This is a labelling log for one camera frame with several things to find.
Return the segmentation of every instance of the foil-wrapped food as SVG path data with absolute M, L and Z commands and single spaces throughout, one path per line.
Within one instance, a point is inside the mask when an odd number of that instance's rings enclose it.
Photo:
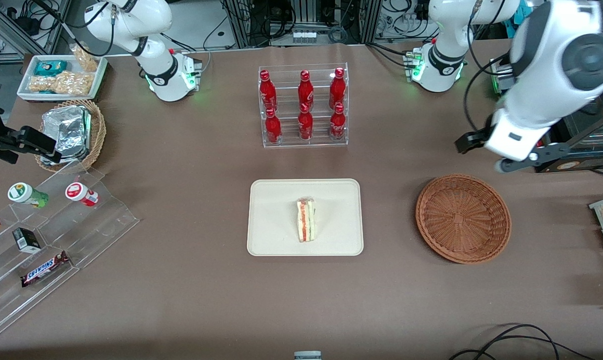
M 43 133 L 57 141 L 55 150 L 61 154 L 59 164 L 83 160 L 91 152 L 91 112 L 83 105 L 52 109 L 41 116 Z M 47 166 L 57 165 L 45 157 Z

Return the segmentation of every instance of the white plastic tray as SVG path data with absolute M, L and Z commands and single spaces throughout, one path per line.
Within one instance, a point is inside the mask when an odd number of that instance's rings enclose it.
M 39 93 L 32 92 L 28 89 L 30 77 L 35 72 L 35 68 L 39 62 L 47 62 L 51 60 L 66 60 L 68 66 L 66 70 L 73 72 L 83 72 L 82 66 L 75 59 L 75 55 L 35 55 L 32 57 L 28 68 L 23 74 L 22 82 L 19 84 L 17 89 L 17 96 L 27 101 L 68 101 L 68 100 L 91 100 L 94 99 L 100 89 L 100 84 L 106 72 L 108 60 L 105 57 L 101 57 L 97 64 L 97 70 L 95 72 L 95 80 L 93 86 L 90 87 L 90 91 L 86 96 L 70 95 L 67 93 Z
M 297 199 L 315 200 L 317 239 L 300 243 Z M 352 178 L 257 180 L 250 187 L 253 256 L 356 256 L 364 250 L 359 183 Z

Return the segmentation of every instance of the red-capped bottle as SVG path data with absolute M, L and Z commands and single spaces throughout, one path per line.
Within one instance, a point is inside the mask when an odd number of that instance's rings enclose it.
M 346 125 L 346 116 L 344 116 L 344 105 L 341 102 L 336 103 L 335 112 L 330 117 L 330 129 L 328 135 L 332 141 L 340 141 L 344 137 L 344 127 Z
M 303 141 L 309 141 L 313 137 L 313 116 L 311 115 L 311 108 L 308 104 L 299 104 L 299 137 Z
M 272 107 L 265 110 L 265 134 L 269 143 L 275 145 L 282 143 L 282 124 L 275 116 L 275 109 Z
M 344 101 L 344 94 L 346 93 L 346 81 L 344 80 L 344 68 L 338 67 L 335 69 L 335 77 L 333 82 L 330 84 L 330 98 L 328 105 L 331 109 L 335 109 L 335 104 L 342 103 Z
M 259 73 L 259 94 L 261 95 L 263 106 L 268 109 L 272 108 L 277 111 L 277 92 L 275 91 L 275 84 L 270 79 L 270 73 L 268 70 L 261 70 Z
M 297 94 L 299 95 L 299 104 L 307 104 L 310 110 L 313 109 L 313 84 L 311 84 L 311 73 L 308 70 L 302 70 L 299 77 L 299 87 Z

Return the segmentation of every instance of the wicker basket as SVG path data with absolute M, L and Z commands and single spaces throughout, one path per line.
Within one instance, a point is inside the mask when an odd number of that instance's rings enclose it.
M 55 109 L 68 107 L 70 105 L 84 105 L 90 112 L 90 153 L 84 160 L 82 160 L 81 164 L 84 168 L 89 168 L 92 166 L 98 159 L 101 153 L 102 146 L 104 145 L 104 139 L 106 137 L 106 123 L 104 121 L 104 116 L 102 115 L 100 108 L 95 105 L 91 100 L 69 100 L 64 101 L 61 104 L 55 106 Z M 44 130 L 44 124 L 42 123 L 39 126 L 39 131 L 42 132 Z M 56 173 L 66 166 L 66 164 L 58 164 L 53 166 L 46 166 L 43 164 L 39 155 L 35 155 L 34 159 L 37 161 L 37 164 L 43 169 L 48 171 L 52 171 Z
M 416 206 L 425 242 L 459 264 L 488 262 L 506 247 L 511 218 L 500 194 L 478 178 L 453 173 L 426 185 Z

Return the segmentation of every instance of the brown tabletop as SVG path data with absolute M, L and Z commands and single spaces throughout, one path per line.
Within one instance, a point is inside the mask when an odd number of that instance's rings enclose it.
M 475 45 L 484 63 L 507 47 Z M 429 93 L 364 46 L 216 52 L 201 91 L 167 103 L 132 57 L 109 61 L 95 168 L 142 221 L 4 331 L 0 358 L 285 360 L 317 349 L 325 360 L 447 359 L 487 342 L 498 324 L 530 322 L 603 359 L 603 237 L 588 209 L 603 199 L 603 177 L 501 175 L 487 150 L 457 154 L 473 64 L 450 91 Z M 350 144 L 264 149 L 258 66 L 332 62 L 350 70 Z M 491 91 L 487 75 L 473 85 L 477 123 L 494 107 Z M 9 125 L 38 125 L 51 107 L 17 100 Z M 418 232 L 418 194 L 450 173 L 482 178 L 510 209 L 511 240 L 491 262 L 449 262 Z M 32 155 L 0 161 L 0 209 L 9 185 L 49 175 Z M 251 184 L 289 178 L 359 182 L 361 255 L 249 255 Z M 491 353 L 553 358 L 545 344 L 506 342 Z

